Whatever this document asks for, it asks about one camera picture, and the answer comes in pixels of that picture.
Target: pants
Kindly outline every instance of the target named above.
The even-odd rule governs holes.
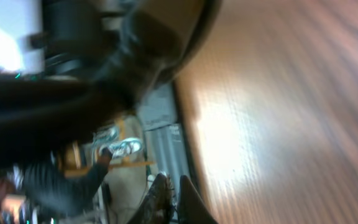
[[[79,179],[66,179],[50,162],[31,164],[23,170],[22,188],[27,197],[64,215],[74,216],[89,205],[108,168],[95,164]]]

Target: sneaker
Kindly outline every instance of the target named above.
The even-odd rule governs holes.
[[[100,147],[101,150],[99,153],[102,153],[105,148],[111,152],[112,159],[119,159],[140,152],[143,150],[143,143],[139,138],[127,138],[122,141],[103,145]]]
[[[119,129],[117,126],[101,128],[97,133],[93,133],[93,144],[102,145],[117,140]]]

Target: desk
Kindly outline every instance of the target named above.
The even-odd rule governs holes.
[[[176,86],[219,223],[358,223],[358,1],[224,1]]]

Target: shoe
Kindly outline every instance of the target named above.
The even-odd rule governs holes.
[[[100,149],[99,154],[101,154],[104,149],[108,149],[112,154],[112,159],[120,159],[142,151],[143,142],[139,138],[127,138],[122,141],[105,144],[100,147]]]
[[[218,224],[208,212],[191,180],[185,175],[180,177],[178,219],[179,224]]]
[[[93,133],[93,144],[102,145],[117,140],[119,135],[119,129],[117,126],[110,127],[108,129],[102,129],[97,133]]]

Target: wooden table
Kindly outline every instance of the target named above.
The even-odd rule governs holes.
[[[224,1],[176,85],[219,223],[358,223],[358,0]]]

